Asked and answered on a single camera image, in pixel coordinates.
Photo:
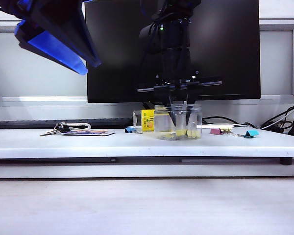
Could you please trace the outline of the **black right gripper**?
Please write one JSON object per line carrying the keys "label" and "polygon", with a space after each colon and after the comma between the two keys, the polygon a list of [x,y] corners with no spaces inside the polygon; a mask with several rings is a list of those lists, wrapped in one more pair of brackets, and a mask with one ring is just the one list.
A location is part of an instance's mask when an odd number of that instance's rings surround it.
{"label": "black right gripper", "polygon": [[[186,122],[189,122],[191,110],[198,98],[198,93],[205,87],[220,86],[222,78],[220,76],[210,76],[200,78],[198,71],[191,69],[190,51],[188,48],[181,50],[167,49],[162,52],[162,74],[161,81],[152,87],[138,88],[138,93],[155,93],[164,105],[172,105],[171,93],[187,93],[187,113]],[[174,125],[176,119],[172,111],[169,115]]]}

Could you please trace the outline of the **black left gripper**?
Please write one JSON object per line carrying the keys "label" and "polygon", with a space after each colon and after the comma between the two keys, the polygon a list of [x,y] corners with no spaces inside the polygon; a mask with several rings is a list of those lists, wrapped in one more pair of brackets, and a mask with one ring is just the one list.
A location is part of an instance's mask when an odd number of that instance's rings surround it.
{"label": "black left gripper", "polygon": [[21,48],[81,75],[88,72],[82,59],[94,67],[101,64],[81,0],[0,0],[0,7],[22,20],[14,31]]}

